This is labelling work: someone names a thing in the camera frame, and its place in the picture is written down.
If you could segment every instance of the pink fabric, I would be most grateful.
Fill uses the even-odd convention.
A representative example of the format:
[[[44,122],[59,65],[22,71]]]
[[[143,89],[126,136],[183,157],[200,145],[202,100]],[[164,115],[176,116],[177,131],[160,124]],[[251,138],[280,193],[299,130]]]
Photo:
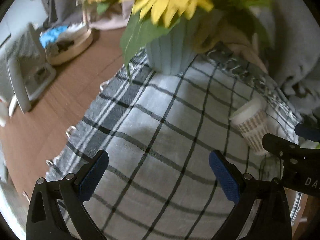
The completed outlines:
[[[125,1],[111,6],[102,16],[90,15],[90,27],[97,30],[112,30],[127,26],[134,1]]]

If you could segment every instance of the paper cup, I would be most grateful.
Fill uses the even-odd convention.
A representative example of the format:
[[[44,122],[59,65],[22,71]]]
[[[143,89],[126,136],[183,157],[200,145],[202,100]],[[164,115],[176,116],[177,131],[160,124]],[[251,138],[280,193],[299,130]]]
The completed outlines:
[[[256,155],[265,155],[268,152],[262,146],[262,138],[269,133],[267,127],[267,114],[262,109],[258,98],[246,103],[234,112],[230,121],[236,127],[250,148]]]

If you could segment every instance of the wooden floor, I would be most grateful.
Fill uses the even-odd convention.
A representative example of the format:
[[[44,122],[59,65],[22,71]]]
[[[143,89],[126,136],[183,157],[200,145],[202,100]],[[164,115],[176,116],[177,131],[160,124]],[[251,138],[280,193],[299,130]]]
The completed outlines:
[[[23,114],[17,107],[6,127],[0,126],[9,174],[20,195],[26,191],[31,197],[36,180],[48,170],[45,161],[59,155],[66,144],[66,129],[81,120],[99,85],[122,66],[122,32],[96,32],[82,55],[56,67],[56,79],[31,112]]]

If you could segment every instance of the green leaf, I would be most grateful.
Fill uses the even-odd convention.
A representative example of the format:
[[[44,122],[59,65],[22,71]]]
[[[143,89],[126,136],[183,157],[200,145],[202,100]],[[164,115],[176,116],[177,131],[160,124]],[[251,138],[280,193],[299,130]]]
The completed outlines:
[[[124,64],[129,72],[129,62],[136,55],[139,49],[152,40],[169,33],[179,20],[171,26],[165,28],[163,26],[153,25],[149,17],[140,21],[140,13],[131,14],[127,28],[120,39],[120,47],[122,49]]]
[[[99,15],[103,14],[106,10],[108,10],[110,6],[109,2],[101,2],[97,4],[97,13]]]

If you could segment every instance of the plaid tablecloth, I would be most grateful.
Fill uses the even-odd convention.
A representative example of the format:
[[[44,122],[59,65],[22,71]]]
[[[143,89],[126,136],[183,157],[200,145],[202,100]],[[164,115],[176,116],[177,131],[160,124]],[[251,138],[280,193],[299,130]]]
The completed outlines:
[[[209,167],[212,150],[255,178],[280,176],[281,163],[267,169],[270,162],[256,156],[228,120],[253,97],[263,97],[204,56],[178,76],[151,70],[144,51],[131,65],[132,84],[121,69],[77,124],[46,178],[76,173],[104,149],[109,167],[84,206],[108,239],[210,240],[234,206]],[[297,143],[297,120],[264,101],[270,130]]]

